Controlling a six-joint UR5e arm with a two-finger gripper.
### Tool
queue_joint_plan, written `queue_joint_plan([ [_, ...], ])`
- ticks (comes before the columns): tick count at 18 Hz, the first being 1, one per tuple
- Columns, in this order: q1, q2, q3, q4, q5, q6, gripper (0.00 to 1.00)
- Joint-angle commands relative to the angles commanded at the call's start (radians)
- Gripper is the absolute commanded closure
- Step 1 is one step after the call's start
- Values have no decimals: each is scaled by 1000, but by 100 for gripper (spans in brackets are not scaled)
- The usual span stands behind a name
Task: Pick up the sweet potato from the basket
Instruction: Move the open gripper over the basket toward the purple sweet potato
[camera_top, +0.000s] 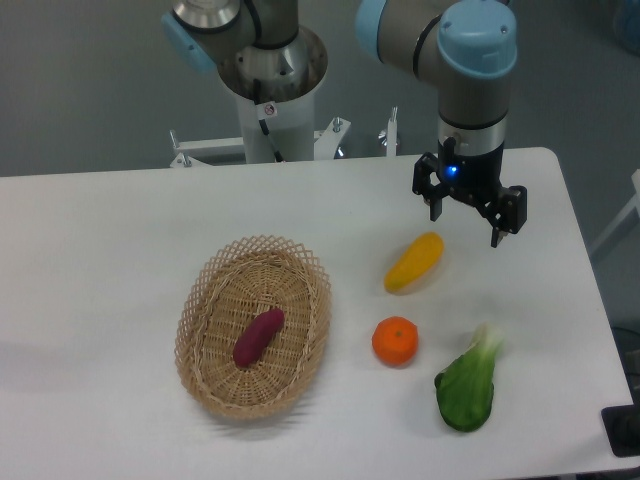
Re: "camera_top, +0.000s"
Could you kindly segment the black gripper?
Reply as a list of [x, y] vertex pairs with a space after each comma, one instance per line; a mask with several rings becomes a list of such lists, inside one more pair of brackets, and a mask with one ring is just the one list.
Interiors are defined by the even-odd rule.
[[496, 248], [527, 221], [527, 189], [502, 185], [503, 146], [475, 156], [458, 154], [456, 147], [456, 140], [448, 138], [438, 145], [437, 153], [426, 152], [416, 161], [412, 192], [429, 207], [431, 221], [442, 214], [446, 197], [474, 208], [492, 222], [491, 247]]

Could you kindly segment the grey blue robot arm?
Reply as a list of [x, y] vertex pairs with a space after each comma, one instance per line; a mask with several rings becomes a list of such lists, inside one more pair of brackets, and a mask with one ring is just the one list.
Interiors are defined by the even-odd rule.
[[[176, 1], [161, 19], [194, 69], [235, 96], [250, 163], [311, 160], [314, 96], [327, 72], [322, 40], [295, 1]], [[438, 148], [416, 162], [412, 189], [432, 218], [445, 198], [476, 209], [498, 244], [527, 219], [527, 191], [501, 183], [517, 25], [505, 1], [364, 1], [361, 48], [433, 85]]]

